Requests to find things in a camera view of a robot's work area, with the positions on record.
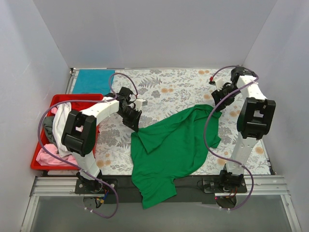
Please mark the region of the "green t shirt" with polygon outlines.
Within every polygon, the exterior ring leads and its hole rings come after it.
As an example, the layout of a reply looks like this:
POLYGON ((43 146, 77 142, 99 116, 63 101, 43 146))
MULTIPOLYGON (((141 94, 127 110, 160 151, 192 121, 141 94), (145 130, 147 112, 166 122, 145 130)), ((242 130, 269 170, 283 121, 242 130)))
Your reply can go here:
POLYGON ((207 147, 216 148, 221 112, 198 104, 131 135, 131 179, 148 209, 177 194, 175 179, 186 177, 205 162, 207 147))

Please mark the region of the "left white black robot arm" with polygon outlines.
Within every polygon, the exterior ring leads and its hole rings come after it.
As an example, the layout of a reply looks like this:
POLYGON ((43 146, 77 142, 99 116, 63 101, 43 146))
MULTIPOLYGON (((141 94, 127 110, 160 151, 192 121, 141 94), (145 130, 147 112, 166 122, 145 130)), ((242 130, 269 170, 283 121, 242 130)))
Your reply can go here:
POLYGON ((117 113, 122 123, 135 132, 139 131, 139 120, 142 107, 147 100, 136 98, 131 100, 133 92, 122 87, 117 94, 109 93, 102 102, 82 111, 72 110, 66 119, 61 143, 74 156, 80 167, 78 179, 91 193, 103 190, 101 170, 96 164, 93 148, 96 145, 97 126, 107 117, 117 113))

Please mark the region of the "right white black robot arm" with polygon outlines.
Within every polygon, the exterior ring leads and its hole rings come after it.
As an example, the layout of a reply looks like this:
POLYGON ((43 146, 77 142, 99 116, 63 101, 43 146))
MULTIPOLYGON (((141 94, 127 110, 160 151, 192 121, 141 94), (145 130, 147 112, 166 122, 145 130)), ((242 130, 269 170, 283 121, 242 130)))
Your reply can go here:
POLYGON ((258 75, 241 66, 231 66, 229 82, 215 75, 209 84, 216 90, 211 94, 215 102, 215 111, 219 112, 231 105, 235 97, 241 94, 244 104, 237 119, 238 137, 231 158, 220 171, 217 186, 222 192, 235 192, 244 185, 244 166, 259 140, 269 133, 276 103, 269 100, 258 86, 258 75))

